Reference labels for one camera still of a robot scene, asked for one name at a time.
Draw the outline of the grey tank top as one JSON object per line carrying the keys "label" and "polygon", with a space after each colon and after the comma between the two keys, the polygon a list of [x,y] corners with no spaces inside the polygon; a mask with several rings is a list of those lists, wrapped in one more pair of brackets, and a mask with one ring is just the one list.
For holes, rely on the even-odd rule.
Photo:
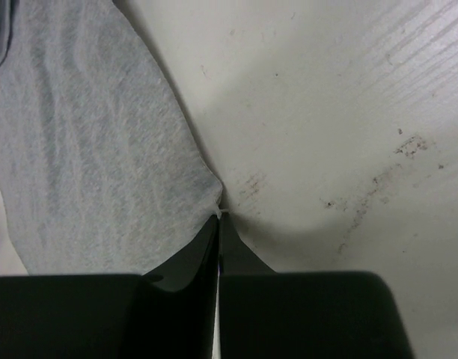
{"label": "grey tank top", "polygon": [[113,1],[0,1],[0,274],[144,274],[222,184]]}

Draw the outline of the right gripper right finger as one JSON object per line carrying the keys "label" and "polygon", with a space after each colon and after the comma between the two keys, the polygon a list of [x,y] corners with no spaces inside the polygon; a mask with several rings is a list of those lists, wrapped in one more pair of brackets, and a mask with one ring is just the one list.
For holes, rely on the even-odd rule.
{"label": "right gripper right finger", "polygon": [[222,358],[413,358],[391,290],[366,271],[278,273],[219,222]]}

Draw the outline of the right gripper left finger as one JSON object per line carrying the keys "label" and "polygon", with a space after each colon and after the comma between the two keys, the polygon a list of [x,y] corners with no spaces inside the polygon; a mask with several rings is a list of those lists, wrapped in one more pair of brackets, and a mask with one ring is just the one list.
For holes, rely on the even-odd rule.
{"label": "right gripper left finger", "polygon": [[218,228],[147,274],[0,277],[0,358],[210,358]]}

